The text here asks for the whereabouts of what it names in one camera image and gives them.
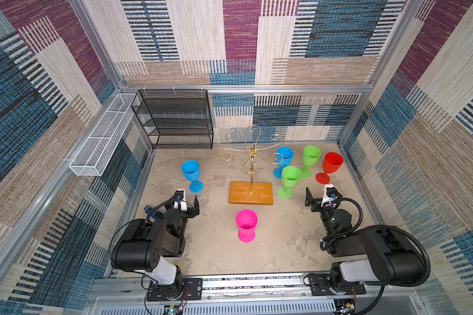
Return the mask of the green wine glass back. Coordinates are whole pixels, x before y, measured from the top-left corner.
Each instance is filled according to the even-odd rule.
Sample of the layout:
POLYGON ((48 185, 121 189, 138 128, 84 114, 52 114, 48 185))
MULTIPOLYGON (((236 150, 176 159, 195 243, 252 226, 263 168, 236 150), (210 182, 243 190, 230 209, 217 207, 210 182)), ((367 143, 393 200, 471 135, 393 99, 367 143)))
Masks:
POLYGON ((282 186, 278 189, 278 195, 285 200, 292 198, 292 189, 297 186, 299 180, 302 178, 302 172, 297 167, 286 166, 281 175, 282 186))

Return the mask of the green wine glass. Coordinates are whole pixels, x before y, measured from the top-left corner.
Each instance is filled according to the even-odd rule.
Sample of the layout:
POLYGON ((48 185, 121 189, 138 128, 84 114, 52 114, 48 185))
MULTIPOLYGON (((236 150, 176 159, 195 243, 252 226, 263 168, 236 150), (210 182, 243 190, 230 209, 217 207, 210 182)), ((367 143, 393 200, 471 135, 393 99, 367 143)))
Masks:
POLYGON ((292 198, 292 189, 297 186, 299 180, 302 178, 302 172, 297 167, 286 166, 281 175, 282 186, 278 189, 278 195, 285 200, 292 198))
POLYGON ((303 167, 300 169, 302 178, 310 178, 310 168, 313 167, 322 156, 322 151, 316 146, 306 146, 303 150, 302 163, 303 167))

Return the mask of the blue wine glass front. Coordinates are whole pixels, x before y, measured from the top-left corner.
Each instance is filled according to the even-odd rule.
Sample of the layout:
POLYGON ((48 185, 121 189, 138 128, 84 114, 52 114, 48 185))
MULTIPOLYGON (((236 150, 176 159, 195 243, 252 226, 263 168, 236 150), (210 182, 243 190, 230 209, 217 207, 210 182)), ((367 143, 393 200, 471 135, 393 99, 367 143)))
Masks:
POLYGON ((196 160, 188 160, 184 162, 181 166, 181 171, 184 174, 185 178, 190 181, 189 190, 194 193, 200 193, 204 184, 200 181, 200 164, 196 160))

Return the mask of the blue wine glass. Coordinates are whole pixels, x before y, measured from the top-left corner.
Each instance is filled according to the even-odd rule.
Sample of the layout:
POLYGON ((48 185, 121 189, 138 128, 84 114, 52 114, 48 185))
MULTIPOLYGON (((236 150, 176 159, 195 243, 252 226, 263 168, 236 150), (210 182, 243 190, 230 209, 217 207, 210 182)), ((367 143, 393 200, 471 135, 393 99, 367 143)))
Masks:
POLYGON ((282 171, 286 166, 289 166, 293 157, 294 151, 289 147, 280 147, 277 149, 277 168, 273 170, 273 176, 280 179, 282 171))
POLYGON ((181 166, 181 171, 184 174, 185 178, 190 181, 189 190, 194 193, 200 193, 204 184, 200 181, 200 164, 196 160, 188 160, 184 162, 181 166))

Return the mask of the red wine glass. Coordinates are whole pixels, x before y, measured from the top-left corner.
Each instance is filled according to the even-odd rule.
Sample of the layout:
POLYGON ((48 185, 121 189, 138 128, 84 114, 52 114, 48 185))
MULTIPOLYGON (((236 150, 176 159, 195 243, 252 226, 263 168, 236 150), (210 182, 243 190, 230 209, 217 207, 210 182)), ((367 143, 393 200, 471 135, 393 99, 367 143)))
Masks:
POLYGON ((322 163, 323 171, 316 174, 315 180, 322 185, 328 185, 331 182, 329 175, 339 170, 343 163, 344 158, 342 155, 336 152, 327 153, 322 163))

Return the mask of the green wine glass front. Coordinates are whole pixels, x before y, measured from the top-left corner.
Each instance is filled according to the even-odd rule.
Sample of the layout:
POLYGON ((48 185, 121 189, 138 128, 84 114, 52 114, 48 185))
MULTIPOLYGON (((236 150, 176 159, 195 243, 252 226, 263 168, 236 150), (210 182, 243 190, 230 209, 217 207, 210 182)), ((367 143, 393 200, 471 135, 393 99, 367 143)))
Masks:
POLYGON ((300 169, 302 178, 310 178, 310 168, 313 167, 322 156, 322 151, 316 146, 306 146, 303 150, 302 163, 303 167, 300 169))

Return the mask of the pink wine glass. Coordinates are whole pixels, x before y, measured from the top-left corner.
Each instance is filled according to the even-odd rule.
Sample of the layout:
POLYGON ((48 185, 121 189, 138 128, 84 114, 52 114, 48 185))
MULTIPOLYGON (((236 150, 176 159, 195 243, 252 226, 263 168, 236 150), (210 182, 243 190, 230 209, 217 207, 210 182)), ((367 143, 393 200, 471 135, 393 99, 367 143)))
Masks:
POLYGON ((239 240, 244 243, 252 242, 256 237, 256 227, 258 224, 257 214, 250 209, 243 209, 238 212, 235 220, 239 230, 239 240))

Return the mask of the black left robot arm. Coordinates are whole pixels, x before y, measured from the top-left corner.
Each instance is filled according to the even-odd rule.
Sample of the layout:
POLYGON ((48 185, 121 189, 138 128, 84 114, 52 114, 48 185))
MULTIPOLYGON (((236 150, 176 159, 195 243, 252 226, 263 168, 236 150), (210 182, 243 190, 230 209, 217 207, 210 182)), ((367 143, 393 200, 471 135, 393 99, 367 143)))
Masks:
POLYGON ((180 267, 162 256, 167 220, 134 219, 124 224, 123 234, 109 250, 115 269, 142 274, 150 280, 145 302, 179 301, 186 305, 202 297, 202 278, 183 279, 180 267))

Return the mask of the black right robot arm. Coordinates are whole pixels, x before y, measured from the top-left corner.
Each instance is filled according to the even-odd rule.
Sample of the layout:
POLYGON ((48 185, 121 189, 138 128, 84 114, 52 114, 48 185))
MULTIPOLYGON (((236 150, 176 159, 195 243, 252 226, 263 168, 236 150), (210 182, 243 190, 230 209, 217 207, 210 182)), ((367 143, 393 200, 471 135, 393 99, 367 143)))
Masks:
POLYGON ((387 286, 417 287, 430 277, 425 247, 411 233, 396 226, 361 227, 363 210, 354 199, 325 185, 322 198, 306 190, 305 205, 318 213, 326 235, 320 249, 332 257, 362 255, 335 262, 324 273, 308 273, 302 281, 314 296, 350 295, 352 301, 335 314, 367 314, 377 306, 387 286))

